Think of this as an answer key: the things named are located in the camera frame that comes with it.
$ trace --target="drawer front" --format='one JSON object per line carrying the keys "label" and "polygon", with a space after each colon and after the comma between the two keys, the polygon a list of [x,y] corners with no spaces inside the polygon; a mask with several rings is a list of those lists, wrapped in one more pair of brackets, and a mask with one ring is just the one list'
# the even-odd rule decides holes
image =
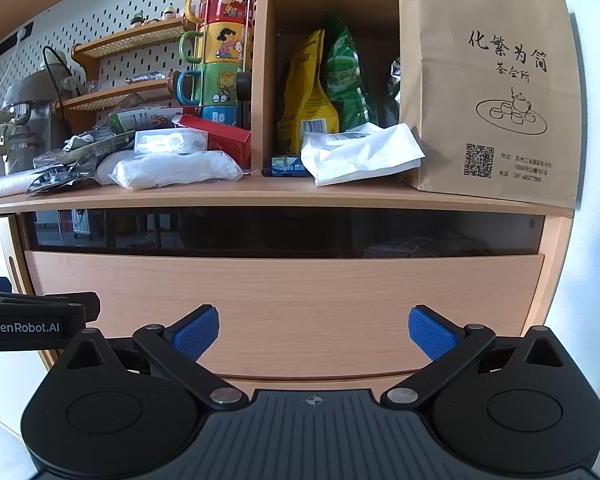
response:
{"label": "drawer front", "polygon": [[428,359],[410,308],[519,335],[541,255],[399,260],[240,260],[26,251],[37,294],[94,290],[108,337],[169,325],[200,304],[220,313],[200,362],[236,378],[397,374]]}

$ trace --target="brown paper bag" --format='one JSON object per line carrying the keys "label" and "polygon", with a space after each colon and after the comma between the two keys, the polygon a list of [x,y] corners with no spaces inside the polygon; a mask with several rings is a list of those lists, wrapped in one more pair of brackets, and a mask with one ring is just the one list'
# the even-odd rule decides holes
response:
{"label": "brown paper bag", "polygon": [[420,190],[573,208],[580,79],[564,0],[400,0]]}

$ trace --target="stand mixer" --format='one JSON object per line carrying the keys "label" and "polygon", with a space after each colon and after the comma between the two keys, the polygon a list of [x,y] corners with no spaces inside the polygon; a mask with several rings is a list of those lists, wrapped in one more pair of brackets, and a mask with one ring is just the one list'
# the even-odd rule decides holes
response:
{"label": "stand mixer", "polygon": [[43,60],[40,70],[10,86],[2,103],[2,113],[8,111],[11,117],[9,124],[2,124],[0,138],[6,174],[32,169],[36,156],[62,148],[70,136],[53,109],[58,98],[74,96],[77,82],[66,67],[62,52],[56,57],[52,49],[45,48],[44,56],[46,65]]}

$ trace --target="white pegboard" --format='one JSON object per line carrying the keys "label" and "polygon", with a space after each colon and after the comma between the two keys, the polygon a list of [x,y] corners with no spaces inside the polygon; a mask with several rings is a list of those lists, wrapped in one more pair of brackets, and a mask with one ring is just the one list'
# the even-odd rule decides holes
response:
{"label": "white pegboard", "polygon": [[[172,4],[178,12],[185,0],[63,0],[41,12],[33,21],[31,36],[23,40],[8,76],[0,87],[0,106],[9,85],[36,72],[42,61],[42,48],[48,44],[62,50],[69,68],[84,83],[84,70],[71,60],[74,43],[86,43],[129,27],[129,20],[139,10],[150,19],[160,18],[164,8]],[[13,48],[0,56],[0,79],[9,64]],[[178,42],[172,41],[139,48],[101,60],[100,84],[103,89],[125,84],[125,78],[157,70],[165,75],[170,70],[187,70],[190,66],[178,57]]]}

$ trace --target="stacked mugs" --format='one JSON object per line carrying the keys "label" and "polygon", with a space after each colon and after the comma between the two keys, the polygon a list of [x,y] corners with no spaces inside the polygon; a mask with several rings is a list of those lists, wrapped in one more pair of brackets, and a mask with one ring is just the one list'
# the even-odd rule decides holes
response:
{"label": "stacked mugs", "polygon": [[[203,119],[235,126],[238,74],[251,71],[256,0],[199,1],[199,16],[192,12],[193,0],[184,4],[185,17],[196,30],[180,37],[178,52],[193,70],[182,72],[176,94],[184,105],[202,106]],[[190,96],[185,92],[188,78],[192,79]]]}

